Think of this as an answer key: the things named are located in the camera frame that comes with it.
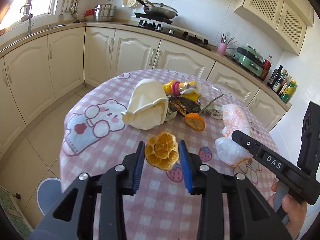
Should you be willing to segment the person's right hand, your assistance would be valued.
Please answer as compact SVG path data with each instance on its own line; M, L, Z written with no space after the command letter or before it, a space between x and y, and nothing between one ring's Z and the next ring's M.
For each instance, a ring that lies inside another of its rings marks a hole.
M289 221L285 225L292 239L297 239L304 224L307 202L300 204L291 195L286 194L281 200L281 207L287 213Z

